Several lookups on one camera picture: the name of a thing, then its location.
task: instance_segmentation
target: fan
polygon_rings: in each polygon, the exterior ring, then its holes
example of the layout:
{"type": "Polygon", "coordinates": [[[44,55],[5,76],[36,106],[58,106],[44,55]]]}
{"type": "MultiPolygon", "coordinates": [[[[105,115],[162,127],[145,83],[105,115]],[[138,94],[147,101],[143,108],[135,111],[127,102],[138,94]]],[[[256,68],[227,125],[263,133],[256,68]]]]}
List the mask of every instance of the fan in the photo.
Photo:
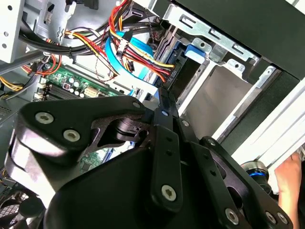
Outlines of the fan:
{"type": "Polygon", "coordinates": [[[2,229],[36,229],[42,219],[45,207],[35,193],[22,188],[13,188],[0,200],[0,211],[10,209],[0,218],[2,229]]]}

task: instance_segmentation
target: screw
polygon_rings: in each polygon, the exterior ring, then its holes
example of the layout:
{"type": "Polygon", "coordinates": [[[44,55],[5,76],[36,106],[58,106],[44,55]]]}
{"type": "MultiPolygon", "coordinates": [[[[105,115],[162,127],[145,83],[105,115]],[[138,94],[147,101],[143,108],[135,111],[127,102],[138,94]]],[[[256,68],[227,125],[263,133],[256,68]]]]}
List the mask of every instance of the screw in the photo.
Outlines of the screw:
{"type": "Polygon", "coordinates": [[[50,124],[54,121],[54,117],[47,112],[39,112],[35,115],[36,121],[41,124],[50,124]]]}
{"type": "Polygon", "coordinates": [[[231,223],[234,225],[238,225],[239,219],[237,214],[230,208],[227,208],[225,211],[225,215],[227,216],[228,220],[230,220],[231,223]]]}
{"type": "Polygon", "coordinates": [[[162,111],[162,114],[165,115],[165,116],[168,116],[168,113],[165,112],[165,111],[162,111]]]}
{"type": "Polygon", "coordinates": [[[266,215],[267,215],[267,217],[268,217],[268,219],[273,223],[273,224],[276,224],[276,220],[275,220],[275,218],[273,217],[273,215],[271,215],[271,213],[270,212],[266,212],[266,215]]]}
{"type": "Polygon", "coordinates": [[[215,142],[214,142],[213,140],[211,140],[211,139],[209,139],[208,142],[209,142],[211,145],[213,145],[213,146],[216,145],[215,142]]]}
{"type": "Polygon", "coordinates": [[[50,69],[50,68],[51,68],[51,65],[50,65],[49,63],[45,63],[45,64],[44,64],[44,67],[45,67],[45,69],[50,69]]]}
{"type": "Polygon", "coordinates": [[[188,123],[187,121],[185,121],[185,120],[183,120],[182,123],[183,123],[183,125],[185,125],[185,126],[189,126],[189,123],[188,123]]]}
{"type": "Polygon", "coordinates": [[[169,185],[163,185],[161,188],[162,195],[168,200],[168,201],[175,201],[177,198],[175,190],[169,186],[169,185]]]}
{"type": "Polygon", "coordinates": [[[63,137],[69,142],[77,142],[81,138],[80,134],[75,130],[66,130],[63,132],[63,137]]]}
{"type": "Polygon", "coordinates": [[[140,107],[141,107],[141,105],[138,104],[138,103],[136,103],[136,102],[133,102],[132,104],[133,104],[133,106],[135,106],[136,108],[140,108],[140,107]]]}
{"type": "Polygon", "coordinates": [[[285,216],[283,216],[281,213],[277,213],[277,216],[280,218],[280,220],[284,223],[284,224],[288,224],[287,219],[285,218],[285,216]]]}

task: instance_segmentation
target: capacitor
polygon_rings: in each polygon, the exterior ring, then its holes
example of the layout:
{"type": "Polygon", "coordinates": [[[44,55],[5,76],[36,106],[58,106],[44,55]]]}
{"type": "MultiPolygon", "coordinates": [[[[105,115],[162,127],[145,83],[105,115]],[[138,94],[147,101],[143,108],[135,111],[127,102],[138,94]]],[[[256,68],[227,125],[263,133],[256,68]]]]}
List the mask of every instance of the capacitor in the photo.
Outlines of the capacitor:
{"type": "Polygon", "coordinates": [[[76,89],[75,92],[74,92],[74,94],[76,94],[76,95],[80,95],[80,93],[81,93],[81,89],[80,88],[76,89]]]}
{"type": "Polygon", "coordinates": [[[69,91],[70,91],[71,93],[74,93],[74,92],[75,92],[75,90],[76,90],[76,87],[72,87],[72,88],[70,88],[70,90],[69,90],[69,91]]]}
{"type": "Polygon", "coordinates": [[[79,87],[81,85],[81,83],[77,80],[77,81],[74,82],[73,85],[74,85],[74,87],[79,87]]]}
{"type": "Polygon", "coordinates": [[[82,92],[80,93],[80,98],[84,98],[84,97],[85,97],[85,92],[82,91],[82,92]]]}
{"type": "Polygon", "coordinates": [[[75,79],[73,77],[69,78],[69,83],[74,83],[75,79]]]}

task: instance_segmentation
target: cable tie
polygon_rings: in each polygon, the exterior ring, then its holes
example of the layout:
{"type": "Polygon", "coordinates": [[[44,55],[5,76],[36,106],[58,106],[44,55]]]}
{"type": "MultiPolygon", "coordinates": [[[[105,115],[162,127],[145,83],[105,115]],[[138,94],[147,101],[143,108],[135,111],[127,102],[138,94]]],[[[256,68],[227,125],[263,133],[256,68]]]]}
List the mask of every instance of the cable tie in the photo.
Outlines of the cable tie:
{"type": "Polygon", "coordinates": [[[43,55],[45,55],[45,56],[51,56],[51,53],[49,53],[49,52],[43,52],[43,55]]]}
{"type": "Polygon", "coordinates": [[[72,47],[69,47],[69,58],[72,59],[72,47]]]}
{"type": "Polygon", "coordinates": [[[74,31],[72,31],[71,34],[68,35],[68,37],[69,37],[70,39],[73,39],[73,38],[74,38],[73,34],[74,34],[74,31]]]}

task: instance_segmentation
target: green circuit board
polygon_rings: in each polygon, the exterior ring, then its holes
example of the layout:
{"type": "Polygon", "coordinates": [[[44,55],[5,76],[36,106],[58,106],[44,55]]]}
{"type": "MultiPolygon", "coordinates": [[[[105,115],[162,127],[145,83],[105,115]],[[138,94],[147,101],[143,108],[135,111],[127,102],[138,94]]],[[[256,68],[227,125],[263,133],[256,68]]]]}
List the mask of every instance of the green circuit board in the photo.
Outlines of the green circuit board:
{"type": "Polygon", "coordinates": [[[91,169],[101,165],[104,162],[109,150],[111,149],[105,148],[83,156],[80,164],[81,173],[88,172],[91,169]]]}
{"type": "Polygon", "coordinates": [[[116,92],[115,90],[109,88],[108,85],[105,86],[100,86],[97,85],[87,79],[84,79],[81,76],[78,76],[77,74],[74,74],[64,68],[59,68],[56,73],[47,75],[44,79],[43,82],[41,83],[53,83],[60,88],[64,90],[69,90],[70,87],[73,86],[73,82],[78,82],[79,86],[77,89],[81,89],[82,91],[85,90],[86,88],[90,87],[92,89],[95,89],[99,91],[99,94],[102,96],[118,96],[122,95],[120,92],[116,92]]]}

